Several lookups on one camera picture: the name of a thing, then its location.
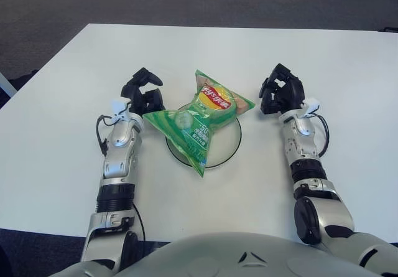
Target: floor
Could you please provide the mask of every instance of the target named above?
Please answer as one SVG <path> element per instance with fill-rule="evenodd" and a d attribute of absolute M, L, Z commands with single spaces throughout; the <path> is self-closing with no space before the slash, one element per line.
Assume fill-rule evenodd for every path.
<path fill-rule="evenodd" d="M 0 0 L 0 72 L 15 79 L 39 69 L 91 22 L 377 31 L 398 27 L 398 0 Z M 83 242 L 0 230 L 15 277 L 62 270 Z"/>

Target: black cable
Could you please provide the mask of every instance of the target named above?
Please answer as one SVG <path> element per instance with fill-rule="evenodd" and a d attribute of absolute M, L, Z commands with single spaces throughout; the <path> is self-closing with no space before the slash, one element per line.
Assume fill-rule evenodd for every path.
<path fill-rule="evenodd" d="M 146 242 L 144 224 L 142 222 L 141 215 L 139 214 L 136 205 L 134 203 L 132 203 L 132 206 L 134 207 L 134 210 L 136 210 L 136 212 L 137 212 L 139 223 L 141 224 L 141 228 L 142 228 L 142 237 L 143 237 L 143 240 L 142 240 L 142 258 L 144 258 L 145 257 L 145 242 Z"/>
<path fill-rule="evenodd" d="M 108 150 L 108 146 L 106 145 L 106 138 L 105 138 L 105 140 L 104 140 L 103 142 L 101 141 L 100 132 L 99 132 L 99 130 L 98 130 L 98 128 L 99 128 L 99 126 L 100 126 L 100 122 L 103 121 L 104 124 L 105 124 L 106 126 L 113 126 L 113 125 L 115 125 L 116 123 L 118 123 L 119 120 L 120 120 L 120 119 L 118 119 L 118 120 L 116 120 L 114 123 L 107 124 L 107 123 L 105 122 L 105 118 L 112 119 L 112 117 L 110 117 L 110 116 L 108 116 L 108 115 L 101 115 L 101 116 L 98 117 L 98 119 L 97 119 L 97 124 L 96 124 L 96 128 L 95 128 L 95 132 L 96 132 L 96 134 L 97 134 L 97 140 L 98 140 L 99 148 L 101 149 L 101 152 L 102 152 L 102 154 L 103 154 L 104 156 L 106 156 L 106 152 L 107 152 L 107 150 Z"/>
<path fill-rule="evenodd" d="M 328 146 L 329 146 L 330 132 L 329 132 L 329 126 L 328 126 L 328 123 L 326 122 L 326 119 L 324 119 L 324 117 L 322 115 L 316 114 L 315 111 L 311 112 L 312 116 L 310 116 L 310 117 L 316 116 L 321 121 L 323 128 L 325 129 L 325 134 L 326 134 L 325 145 L 323 146 L 323 149 L 321 150 L 321 152 L 318 154 L 319 157 L 322 157 L 326 153 L 326 150 L 328 149 Z"/>
<path fill-rule="evenodd" d="M 125 109 L 123 109 L 122 111 L 120 111 L 120 112 L 118 113 L 118 115 L 120 115 L 120 114 L 122 114 L 123 112 L 125 112 L 125 111 L 129 108 L 129 105 L 131 105 L 131 101 L 129 101 L 129 102 L 126 104 Z"/>

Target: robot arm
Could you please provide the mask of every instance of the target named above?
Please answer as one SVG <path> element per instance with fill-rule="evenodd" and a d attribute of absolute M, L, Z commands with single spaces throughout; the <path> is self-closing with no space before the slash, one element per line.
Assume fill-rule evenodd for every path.
<path fill-rule="evenodd" d="M 373 235 L 355 233 L 351 214 L 326 178 L 310 119 L 319 102 L 305 100 L 300 80 L 281 64 L 263 83 L 260 97 L 264 114 L 282 113 L 279 121 L 294 182 L 294 219 L 300 239 L 377 274 L 397 274 L 398 249 Z"/>
<path fill-rule="evenodd" d="M 136 216 L 133 200 L 137 155 L 144 129 L 141 116 L 164 110 L 159 89 L 141 93 L 139 88 L 147 83 L 163 84 L 153 73 L 140 69 L 123 87 L 121 97 L 113 101 L 114 116 L 98 118 L 97 137 L 104 163 L 96 212 L 90 218 L 81 262 L 59 272 L 57 277 L 113 276 L 137 260 L 137 235 L 132 226 Z M 101 121 L 113 127 L 103 142 L 98 132 Z"/>

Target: round glass plate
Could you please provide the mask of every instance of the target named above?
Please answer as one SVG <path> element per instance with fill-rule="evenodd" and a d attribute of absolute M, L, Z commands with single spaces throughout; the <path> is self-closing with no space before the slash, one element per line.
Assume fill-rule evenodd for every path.
<path fill-rule="evenodd" d="M 210 140 L 206 168 L 217 167 L 231 159 L 238 150 L 241 139 L 242 129 L 237 118 L 221 129 L 218 129 Z M 181 163 L 191 166 L 188 159 L 180 153 L 171 140 L 166 138 L 166 143 L 174 157 Z"/>

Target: green packaging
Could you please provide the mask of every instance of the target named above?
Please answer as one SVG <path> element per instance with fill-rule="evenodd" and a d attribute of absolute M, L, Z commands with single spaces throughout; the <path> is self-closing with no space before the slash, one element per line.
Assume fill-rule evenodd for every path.
<path fill-rule="evenodd" d="M 144 114 L 203 177 L 211 137 L 254 103 L 197 70 L 197 93 L 183 110 Z"/>

